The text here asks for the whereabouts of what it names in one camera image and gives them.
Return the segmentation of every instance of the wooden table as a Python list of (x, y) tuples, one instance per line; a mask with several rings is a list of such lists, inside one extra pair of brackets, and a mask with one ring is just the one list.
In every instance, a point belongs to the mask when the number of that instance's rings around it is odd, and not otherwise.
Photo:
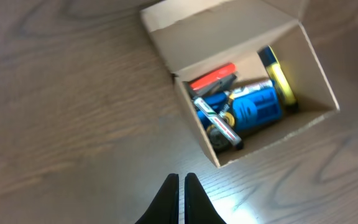
[(358, 223), (358, 1), (304, 22), (341, 113), (222, 169), (180, 117), (150, 3), (0, 0), (0, 223), (134, 223), (170, 172), (181, 207), (195, 172), (228, 223)]

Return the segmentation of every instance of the open cardboard box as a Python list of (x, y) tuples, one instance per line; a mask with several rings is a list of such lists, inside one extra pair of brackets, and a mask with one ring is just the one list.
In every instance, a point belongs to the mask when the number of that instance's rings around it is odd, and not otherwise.
[[(141, 11), (154, 44), (175, 74), (186, 119), (205, 155), (217, 166), (291, 141), (339, 111), (339, 105), (301, 24), (302, 0), (165, 0)], [(224, 64), (236, 65), (237, 82), (267, 77), (257, 51), (270, 45), (300, 110), (244, 139), (244, 149), (216, 155), (182, 81)]]

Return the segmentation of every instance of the tape roll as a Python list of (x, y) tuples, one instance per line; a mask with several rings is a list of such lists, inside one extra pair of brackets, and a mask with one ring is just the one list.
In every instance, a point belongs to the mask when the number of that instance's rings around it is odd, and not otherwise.
[[(231, 128), (235, 125), (234, 116), (228, 112), (225, 113), (222, 118)], [(220, 150), (228, 147), (230, 142), (223, 136), (218, 128), (214, 124), (211, 124), (206, 129), (206, 134), (209, 138), (209, 141), (215, 150)]]

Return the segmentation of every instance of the table surface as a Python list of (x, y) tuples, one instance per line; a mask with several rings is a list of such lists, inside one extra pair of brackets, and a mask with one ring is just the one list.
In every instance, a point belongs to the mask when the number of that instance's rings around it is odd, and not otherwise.
[(0, 223), (134, 223), (195, 172), (228, 223), (358, 223), (358, 1), (304, 25), (341, 113), (216, 169), (140, 23), (149, 0), (0, 0)]

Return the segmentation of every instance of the red lid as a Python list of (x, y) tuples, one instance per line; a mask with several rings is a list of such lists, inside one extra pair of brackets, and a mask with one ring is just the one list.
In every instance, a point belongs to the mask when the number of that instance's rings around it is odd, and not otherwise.
[(229, 63), (209, 74), (204, 75), (203, 77), (194, 81), (190, 86), (194, 91), (198, 91), (217, 80), (220, 80), (236, 71), (236, 66), (233, 63)]

